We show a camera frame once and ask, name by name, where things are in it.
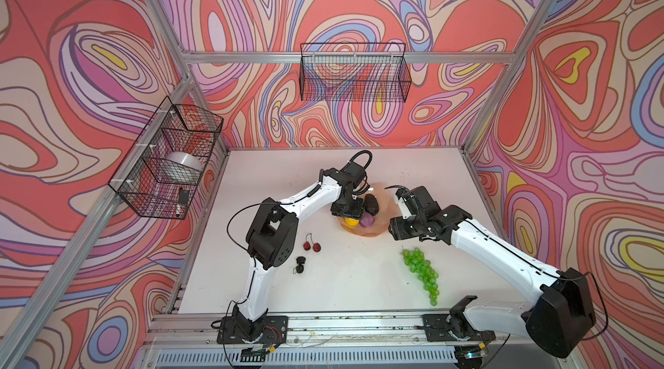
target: psychedelic wallpaper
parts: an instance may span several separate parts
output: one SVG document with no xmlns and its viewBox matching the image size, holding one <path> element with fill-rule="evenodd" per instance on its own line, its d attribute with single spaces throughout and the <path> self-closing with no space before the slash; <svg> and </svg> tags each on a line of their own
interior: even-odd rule
<svg viewBox="0 0 664 369">
<path fill-rule="evenodd" d="M 510 241 L 596 276 L 589 368 L 664 368 L 662 22 L 664 0 L 559 0 L 472 152 Z"/>
<path fill-rule="evenodd" d="M 178 81 L 143 0 L 0 0 L 0 336 Z M 185 221 L 118 209 L 24 369 L 127 365 L 213 177 Z"/>
<path fill-rule="evenodd" d="M 183 48 L 299 51 L 305 41 L 511 51 L 539 0 L 162 0 Z M 230 147 L 460 145 L 501 65 L 413 64 L 403 103 L 303 103 L 299 65 L 194 66 Z"/>
</svg>

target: black wire basket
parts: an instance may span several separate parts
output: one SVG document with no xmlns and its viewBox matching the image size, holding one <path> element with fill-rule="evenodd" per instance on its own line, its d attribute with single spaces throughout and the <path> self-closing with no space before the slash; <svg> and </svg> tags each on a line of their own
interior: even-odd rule
<svg viewBox="0 0 664 369">
<path fill-rule="evenodd" d="M 120 179 L 119 186 L 109 185 L 139 216 L 182 220 L 187 217 L 224 119 L 195 105 L 168 103 L 162 124 L 137 163 Z"/>
<path fill-rule="evenodd" d="M 405 102 L 411 73 L 402 42 L 300 44 L 303 101 Z"/>
</svg>

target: purple fruit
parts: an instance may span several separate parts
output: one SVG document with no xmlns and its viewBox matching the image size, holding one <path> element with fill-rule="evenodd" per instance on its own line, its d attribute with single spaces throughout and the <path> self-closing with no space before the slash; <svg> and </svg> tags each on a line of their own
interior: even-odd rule
<svg viewBox="0 0 664 369">
<path fill-rule="evenodd" d="M 360 226 L 362 228 L 368 228 L 369 226 L 373 225 L 374 222 L 376 222 L 376 219 L 374 219 L 370 213 L 362 213 L 362 217 L 360 218 Z"/>
</svg>

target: yellow fruit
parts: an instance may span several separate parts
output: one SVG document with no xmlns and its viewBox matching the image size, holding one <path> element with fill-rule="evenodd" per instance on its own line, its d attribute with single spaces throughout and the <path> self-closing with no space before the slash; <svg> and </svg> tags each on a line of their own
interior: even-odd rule
<svg viewBox="0 0 664 369">
<path fill-rule="evenodd" d="M 360 221 L 353 218 L 344 218 L 343 221 L 346 222 L 348 226 L 356 226 L 357 224 L 360 223 Z"/>
</svg>

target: black metal mesh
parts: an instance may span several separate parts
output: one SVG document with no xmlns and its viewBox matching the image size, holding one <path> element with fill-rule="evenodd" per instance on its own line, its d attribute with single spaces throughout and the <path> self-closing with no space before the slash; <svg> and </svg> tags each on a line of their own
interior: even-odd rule
<svg viewBox="0 0 664 369">
<path fill-rule="evenodd" d="M 222 124 L 220 116 L 195 105 L 172 105 L 116 192 L 140 216 L 184 219 Z M 203 168 L 169 160 L 173 152 L 194 156 Z"/>
<path fill-rule="evenodd" d="M 408 97 L 411 74 L 403 44 L 302 44 L 301 49 L 303 101 L 405 102 Z"/>
</svg>

